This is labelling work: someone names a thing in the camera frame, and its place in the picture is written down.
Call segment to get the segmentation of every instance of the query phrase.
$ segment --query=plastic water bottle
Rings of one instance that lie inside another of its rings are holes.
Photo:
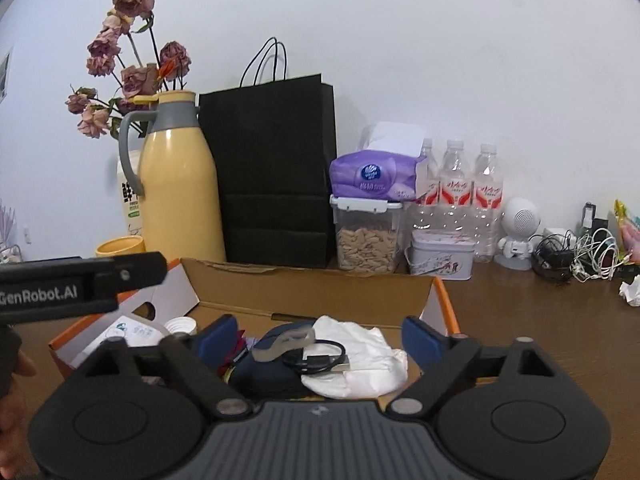
[[[464,140],[447,141],[440,170],[440,210],[444,230],[473,235],[469,207],[473,181],[464,151]]]
[[[488,262],[495,253],[504,177],[494,144],[481,144],[474,167],[474,209],[477,262]]]
[[[438,163],[436,162],[431,151],[432,140],[424,139],[422,142],[422,151],[420,157],[423,160],[416,165],[416,187],[424,190],[414,202],[406,204],[407,229],[404,247],[411,244],[411,236],[414,230],[434,230],[442,229],[442,215],[439,215],[438,191],[440,187],[440,179],[438,174]]]
[[[420,205],[436,205],[438,203],[438,186],[440,184],[438,174],[440,172],[438,163],[431,152],[432,145],[431,139],[423,140],[420,156],[424,159],[416,166],[416,186],[425,191],[416,200],[416,203]]]

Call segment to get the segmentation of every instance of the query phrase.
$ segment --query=human hand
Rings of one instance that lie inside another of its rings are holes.
[[[14,373],[32,377],[36,374],[36,367],[31,359],[20,352]],[[14,378],[9,394],[0,399],[0,476],[6,479],[16,475],[20,467],[20,454],[26,449],[26,436],[22,426],[26,411],[24,394]]]

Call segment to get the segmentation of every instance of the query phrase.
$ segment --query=white robot figure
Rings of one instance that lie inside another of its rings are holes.
[[[539,225],[540,216],[533,203],[520,197],[508,200],[502,210],[502,227],[507,235],[498,241],[501,253],[496,254],[494,260],[503,267],[529,270],[533,252],[529,239]]]

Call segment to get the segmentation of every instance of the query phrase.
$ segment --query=white cable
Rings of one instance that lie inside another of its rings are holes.
[[[607,237],[604,240],[596,241],[598,232],[604,231]],[[611,265],[604,266],[604,260],[611,257]],[[594,274],[589,274],[584,268],[587,262],[593,269]],[[620,260],[620,249],[616,237],[605,228],[597,229],[593,235],[585,234],[581,236],[575,244],[574,261],[571,270],[576,280],[584,283],[588,280],[610,280],[613,278],[615,269],[629,261],[629,255]]]

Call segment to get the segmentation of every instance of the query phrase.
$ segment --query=crumpled tissue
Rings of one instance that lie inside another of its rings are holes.
[[[344,345],[350,369],[302,376],[302,383],[331,399],[373,399],[400,388],[408,379],[406,352],[392,349],[379,328],[370,330],[357,323],[341,322],[322,316],[314,323],[316,339],[329,339]],[[338,355],[336,347],[313,344],[309,355]]]
[[[620,285],[620,296],[625,298],[629,305],[640,306],[640,274],[634,278],[631,285],[628,283]]]

